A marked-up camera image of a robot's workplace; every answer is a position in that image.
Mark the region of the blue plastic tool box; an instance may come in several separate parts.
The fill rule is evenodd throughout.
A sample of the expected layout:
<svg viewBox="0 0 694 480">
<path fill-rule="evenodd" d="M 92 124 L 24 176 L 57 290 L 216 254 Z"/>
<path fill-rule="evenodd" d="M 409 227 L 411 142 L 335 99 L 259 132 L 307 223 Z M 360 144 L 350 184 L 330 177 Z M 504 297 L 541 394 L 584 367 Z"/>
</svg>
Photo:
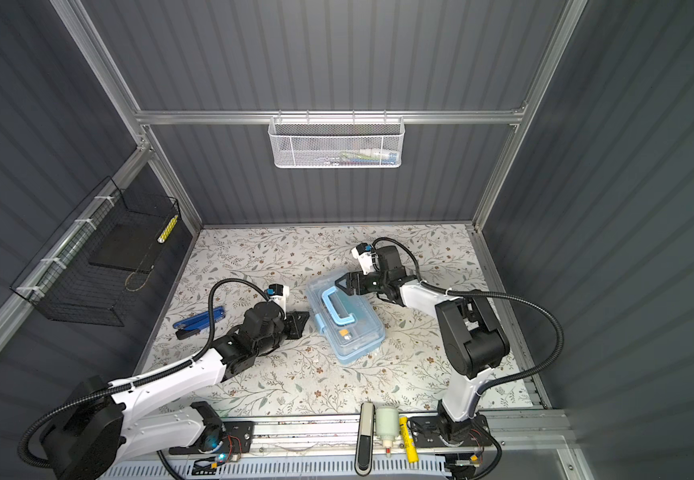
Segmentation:
<svg viewBox="0 0 694 480">
<path fill-rule="evenodd" d="M 305 289 L 317 330 L 328 340 L 342 365 L 374 352 L 386 338 L 384 324 L 367 298 L 346 295 L 335 286 L 335 281 L 348 272 L 347 267 L 332 270 L 315 277 Z M 352 338 L 341 338 L 340 329 L 349 329 Z"/>
</svg>

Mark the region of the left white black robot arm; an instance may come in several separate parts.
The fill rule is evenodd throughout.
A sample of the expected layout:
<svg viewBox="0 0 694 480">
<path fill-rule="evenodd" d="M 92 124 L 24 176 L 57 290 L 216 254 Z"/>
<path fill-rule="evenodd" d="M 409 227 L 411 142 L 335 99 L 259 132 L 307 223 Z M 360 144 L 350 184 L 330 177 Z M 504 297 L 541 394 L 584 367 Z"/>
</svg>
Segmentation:
<svg viewBox="0 0 694 480">
<path fill-rule="evenodd" d="M 261 302 L 197 360 L 114 381 L 111 395 L 91 401 L 85 396 L 98 392 L 102 381 L 81 383 L 70 408 L 52 417 L 40 435 L 49 467 L 59 479 L 96 479 L 117 463 L 167 449 L 226 455 L 233 438 L 208 402 L 165 414 L 160 408 L 229 380 L 283 341 L 301 338 L 309 318 L 306 311 L 287 313 L 274 301 Z"/>
</svg>

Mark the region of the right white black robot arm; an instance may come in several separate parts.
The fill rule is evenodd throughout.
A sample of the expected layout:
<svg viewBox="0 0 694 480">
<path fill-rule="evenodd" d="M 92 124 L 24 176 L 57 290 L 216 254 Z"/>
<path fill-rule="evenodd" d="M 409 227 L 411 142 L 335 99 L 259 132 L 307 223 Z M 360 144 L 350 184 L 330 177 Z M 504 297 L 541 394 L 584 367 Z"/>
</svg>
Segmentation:
<svg viewBox="0 0 694 480">
<path fill-rule="evenodd" d="M 510 352 L 510 343 L 490 302 L 434 287 L 402 264 L 398 248 L 360 243 L 351 250 L 358 271 L 335 282 L 347 295 L 374 293 L 386 301 L 437 320 L 444 352 L 453 373 L 439 401 L 437 431 L 449 444 L 468 435 L 486 384 Z"/>
</svg>

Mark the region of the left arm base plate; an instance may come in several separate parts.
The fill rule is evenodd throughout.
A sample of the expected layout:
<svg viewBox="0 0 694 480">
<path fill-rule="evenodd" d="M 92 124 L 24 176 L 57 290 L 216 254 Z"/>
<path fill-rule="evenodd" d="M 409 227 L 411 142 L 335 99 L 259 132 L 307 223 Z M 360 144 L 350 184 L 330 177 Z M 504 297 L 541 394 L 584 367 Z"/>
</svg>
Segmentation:
<svg viewBox="0 0 694 480">
<path fill-rule="evenodd" d="M 250 452 L 255 423 L 251 421 L 224 422 L 221 428 L 210 426 L 187 447 L 172 447 L 170 455 L 242 455 Z"/>
</svg>

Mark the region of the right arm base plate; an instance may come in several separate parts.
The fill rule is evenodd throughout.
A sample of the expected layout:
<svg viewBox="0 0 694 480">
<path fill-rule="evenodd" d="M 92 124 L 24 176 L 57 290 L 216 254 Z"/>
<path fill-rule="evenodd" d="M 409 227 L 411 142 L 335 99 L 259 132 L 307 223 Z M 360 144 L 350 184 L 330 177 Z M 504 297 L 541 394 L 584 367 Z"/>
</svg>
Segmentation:
<svg viewBox="0 0 694 480">
<path fill-rule="evenodd" d="M 461 422 L 448 423 L 439 416 L 409 417 L 409 429 L 418 448 L 490 447 L 489 426 L 483 415 Z"/>
</svg>

